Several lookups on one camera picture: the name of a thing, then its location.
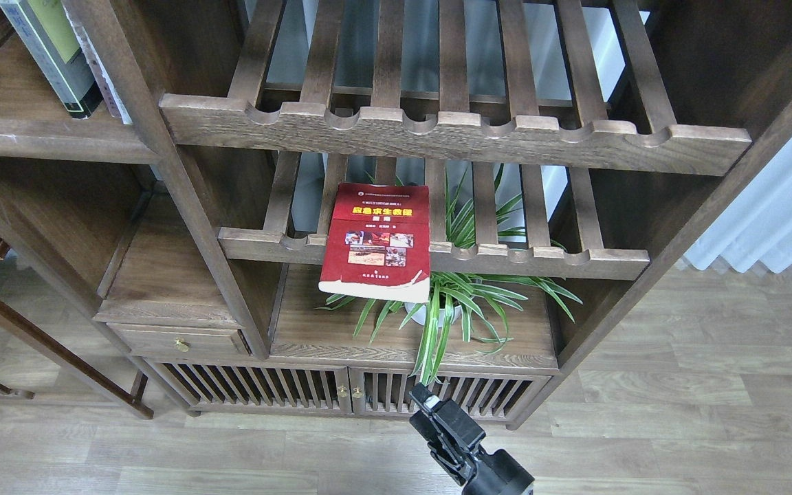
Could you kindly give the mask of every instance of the green book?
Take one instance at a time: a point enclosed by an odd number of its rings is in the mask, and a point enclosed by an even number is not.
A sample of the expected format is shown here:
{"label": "green book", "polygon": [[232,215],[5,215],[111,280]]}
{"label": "green book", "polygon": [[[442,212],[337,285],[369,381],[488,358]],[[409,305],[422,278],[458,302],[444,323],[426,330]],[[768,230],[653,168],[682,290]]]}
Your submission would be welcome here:
{"label": "green book", "polygon": [[61,0],[0,0],[0,7],[66,111],[90,117],[102,96]]}

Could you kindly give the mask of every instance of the white book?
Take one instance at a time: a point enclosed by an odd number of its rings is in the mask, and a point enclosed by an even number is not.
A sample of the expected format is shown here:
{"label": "white book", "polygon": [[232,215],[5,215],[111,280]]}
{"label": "white book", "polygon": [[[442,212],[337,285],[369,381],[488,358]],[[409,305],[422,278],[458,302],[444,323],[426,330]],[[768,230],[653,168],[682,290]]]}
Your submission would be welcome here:
{"label": "white book", "polygon": [[85,27],[78,22],[75,16],[69,15],[69,10],[66,10],[66,19],[69,19],[69,24],[72,25],[72,31],[75,32],[75,37],[78,39],[78,44],[81,46],[82,53],[85,54],[85,59],[88,65],[91,66],[93,78],[97,80],[97,87],[100,88],[100,93],[103,95],[103,102],[109,109],[111,116],[116,119],[121,119],[125,124],[131,124],[130,116],[127,113],[126,107],[122,99],[118,95],[118,91],[112,84],[112,79],[109,77],[106,67],[103,66],[100,60],[100,55],[94,47],[94,42],[88,37]]}
{"label": "white book", "polygon": [[91,116],[100,89],[60,0],[0,0],[0,7],[75,118]]}

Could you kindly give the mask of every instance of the wooden floor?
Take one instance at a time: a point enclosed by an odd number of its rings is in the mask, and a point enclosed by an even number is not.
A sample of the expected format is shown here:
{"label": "wooden floor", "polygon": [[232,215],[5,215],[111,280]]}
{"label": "wooden floor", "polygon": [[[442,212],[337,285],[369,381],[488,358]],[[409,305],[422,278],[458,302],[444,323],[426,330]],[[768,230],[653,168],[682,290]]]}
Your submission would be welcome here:
{"label": "wooden floor", "polygon": [[[126,360],[32,273],[0,297],[119,383]],[[81,385],[0,330],[0,380]],[[406,421],[0,404],[0,493],[459,493]],[[538,494],[792,495],[792,278],[673,269],[518,432]]]}

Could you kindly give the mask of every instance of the brass drawer knob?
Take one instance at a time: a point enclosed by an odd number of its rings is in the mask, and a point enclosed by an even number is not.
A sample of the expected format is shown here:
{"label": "brass drawer knob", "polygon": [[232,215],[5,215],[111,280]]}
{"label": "brass drawer knob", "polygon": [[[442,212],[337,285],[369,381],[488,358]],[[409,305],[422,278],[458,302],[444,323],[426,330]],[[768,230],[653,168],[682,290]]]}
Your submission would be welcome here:
{"label": "brass drawer knob", "polygon": [[191,349],[191,345],[188,345],[188,342],[182,340],[181,338],[177,338],[173,347],[176,348],[176,351],[179,352],[188,352]]}

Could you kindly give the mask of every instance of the slatted cabinet door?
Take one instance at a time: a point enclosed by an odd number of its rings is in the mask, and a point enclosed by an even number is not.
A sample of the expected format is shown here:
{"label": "slatted cabinet door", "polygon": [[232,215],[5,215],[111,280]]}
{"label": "slatted cabinet door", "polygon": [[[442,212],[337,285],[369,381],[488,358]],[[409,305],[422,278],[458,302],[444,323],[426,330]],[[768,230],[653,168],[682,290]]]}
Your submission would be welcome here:
{"label": "slatted cabinet door", "polygon": [[[417,406],[408,392],[417,383],[410,371],[350,368],[350,397],[355,414],[411,416]],[[547,376],[490,373],[440,373],[430,385],[440,399],[453,399],[473,419],[509,421],[548,382]]]}
{"label": "slatted cabinet door", "polygon": [[346,367],[151,363],[191,404],[232,413],[351,414]]}

